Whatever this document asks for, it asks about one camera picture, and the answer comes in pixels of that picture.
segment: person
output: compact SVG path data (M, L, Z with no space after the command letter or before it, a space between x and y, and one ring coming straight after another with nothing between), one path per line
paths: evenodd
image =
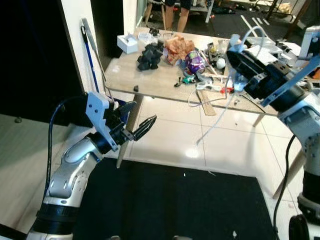
M181 15L178 21L178 32L183 32L185 30L189 10L191 8L191 1L192 0L180 0L181 6ZM172 23L174 21L174 6L175 0L165 0L165 24L167 30L172 30Z

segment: wooden table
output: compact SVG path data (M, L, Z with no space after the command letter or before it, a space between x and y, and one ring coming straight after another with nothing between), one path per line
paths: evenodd
M134 34L138 36L139 32L149 32L149 28L137 27ZM170 31L160 30L161 35L163 33L170 33ZM214 43L218 45L218 40L223 39L219 37L195 35L190 33L179 33L186 40L192 40L196 48L204 50L207 48L209 43ZM161 57L161 61L158 64L158 69L139 71L137 69L138 62L137 59L141 55L141 51L145 49L142 42L139 41L139 51L131 54L122 53L118 62L114 66L110 66L106 71L106 85L113 91L134 94L134 101L137 102L134 109L131 111L127 129L129 131L133 130L135 121L138 116L138 112L144 96L150 96L154 98L161 98L173 101L187 102L188 96L195 89L194 84L185 85L182 84L179 87L174 87L179 77L183 76L183 71L179 66L172 66L168 64L164 56ZM134 91L134 86L138 85L139 92ZM206 91L207 96L210 100L223 98L224 94L220 92ZM190 97L191 103L200 103L196 94ZM212 103L214 107L224 108L226 106L227 100L219 100ZM230 110L237 110L243 112L250 112L259 114L257 121L254 123L254 127L262 119L264 115L276 116L277 112L270 106L264 108L261 111L257 106L252 104L245 98L241 99L236 105L233 102L229 105ZM117 167L120 167L122 158L125 155L128 143L121 146Z

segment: black cloth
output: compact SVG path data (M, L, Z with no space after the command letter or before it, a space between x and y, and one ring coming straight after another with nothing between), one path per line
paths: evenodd
M105 158L92 171L73 239L274 239L254 177L125 160L117 169L116 161Z
M165 0L165 5L172 7L175 5L176 0ZM191 8L191 0L180 0L180 6L184 9L190 10Z

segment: white tile floor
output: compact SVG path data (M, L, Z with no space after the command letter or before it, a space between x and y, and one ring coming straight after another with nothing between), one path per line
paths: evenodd
M130 101L133 95L115 94ZM220 123L196 145L196 140L216 121L217 116L206 116L200 107L186 103L145 97L136 125L146 117L158 118L140 141L131 144L125 158L133 161L170 166L211 170L258 179L273 219L276 200L272 199L285 173L285 150L292 133L276 118L266 116L257 127L252 127L258 115L227 110ZM300 149L294 141L290 162ZM279 236L289 239L291 216L298 214L297 196L302 190L301 170L284 192L277 216Z

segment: white wall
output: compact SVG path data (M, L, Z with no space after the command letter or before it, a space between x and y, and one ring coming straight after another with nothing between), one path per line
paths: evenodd
M95 44L97 45L94 19L91 10L91 2L90 0L61 0L61 3L84 90L86 92L95 91L96 88L93 81L93 75L90 68L88 54L80 31L80 26L82 25L81 19L86 18L90 26L90 30L92 32ZM95 53L92 50L91 46L90 53L95 71L95 76L98 83L98 88L99 91L103 93L104 88L102 82L102 73L99 68L98 60L96 59Z
M137 0L123 0L124 34L133 33L137 25Z

